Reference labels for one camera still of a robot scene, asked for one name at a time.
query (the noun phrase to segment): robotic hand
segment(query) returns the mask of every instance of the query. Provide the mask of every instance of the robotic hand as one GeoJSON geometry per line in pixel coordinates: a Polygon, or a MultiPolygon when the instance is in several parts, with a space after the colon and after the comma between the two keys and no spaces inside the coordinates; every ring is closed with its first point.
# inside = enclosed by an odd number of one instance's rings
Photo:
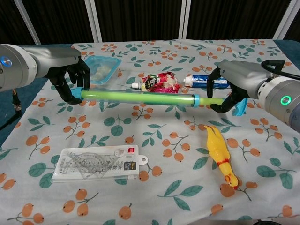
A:
{"type": "Polygon", "coordinates": [[[211,108],[225,113],[244,98],[258,99],[263,109],[300,133],[300,76],[282,72],[284,63],[221,62],[209,75],[207,96],[212,97],[214,80],[221,76],[230,83],[232,92],[221,105],[212,104],[211,108]]]}
{"type": "Polygon", "coordinates": [[[90,87],[90,69],[74,48],[0,45],[0,53],[0,91],[23,87],[37,77],[45,77],[65,102],[76,105],[82,101],[72,95],[66,72],[73,84],[86,90],[90,87]]]}

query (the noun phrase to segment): green tube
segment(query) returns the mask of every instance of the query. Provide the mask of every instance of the green tube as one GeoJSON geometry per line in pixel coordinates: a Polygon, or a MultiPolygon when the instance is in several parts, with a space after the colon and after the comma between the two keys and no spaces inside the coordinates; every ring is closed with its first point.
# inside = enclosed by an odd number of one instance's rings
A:
{"type": "MultiPolygon", "coordinates": [[[[193,106],[195,102],[194,95],[123,90],[82,90],[81,98],[121,103],[145,103],[148,105],[193,106]]],[[[220,105],[223,102],[222,98],[201,97],[199,100],[199,105],[210,105],[213,103],[220,105]]]]}

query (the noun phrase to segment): rubber chicken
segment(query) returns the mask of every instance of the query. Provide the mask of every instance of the rubber chicken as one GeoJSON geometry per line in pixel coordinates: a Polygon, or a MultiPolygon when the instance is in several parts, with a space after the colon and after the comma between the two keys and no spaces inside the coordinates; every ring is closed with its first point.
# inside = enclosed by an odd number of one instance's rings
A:
{"type": "Polygon", "coordinates": [[[238,188],[238,179],[230,166],[230,154],[221,132],[215,126],[204,126],[207,130],[207,148],[209,155],[219,166],[225,181],[234,189],[238,188]]]}

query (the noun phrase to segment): green led ring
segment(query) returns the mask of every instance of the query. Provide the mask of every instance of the green led ring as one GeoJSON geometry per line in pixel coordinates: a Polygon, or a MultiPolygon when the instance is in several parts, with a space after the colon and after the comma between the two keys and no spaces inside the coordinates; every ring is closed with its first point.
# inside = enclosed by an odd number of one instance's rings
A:
{"type": "Polygon", "coordinates": [[[283,96],[283,97],[281,98],[280,103],[281,103],[282,105],[288,105],[288,104],[290,104],[291,101],[292,101],[292,98],[291,98],[290,96],[286,95],[286,96],[283,96]]]}

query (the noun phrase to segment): toothpaste tube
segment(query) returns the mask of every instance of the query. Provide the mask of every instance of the toothpaste tube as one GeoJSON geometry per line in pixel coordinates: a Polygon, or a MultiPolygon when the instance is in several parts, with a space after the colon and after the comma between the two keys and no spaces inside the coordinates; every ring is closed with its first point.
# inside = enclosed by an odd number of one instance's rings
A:
{"type": "Polygon", "coordinates": [[[175,78],[175,74],[167,72],[158,75],[148,75],[142,78],[140,83],[133,83],[132,88],[149,92],[178,93],[180,86],[175,78]]]}
{"type": "MultiPolygon", "coordinates": [[[[191,88],[206,88],[208,75],[191,75],[183,79],[184,85],[191,88]]],[[[228,81],[220,77],[215,80],[213,88],[227,88],[229,86],[228,81]]]]}

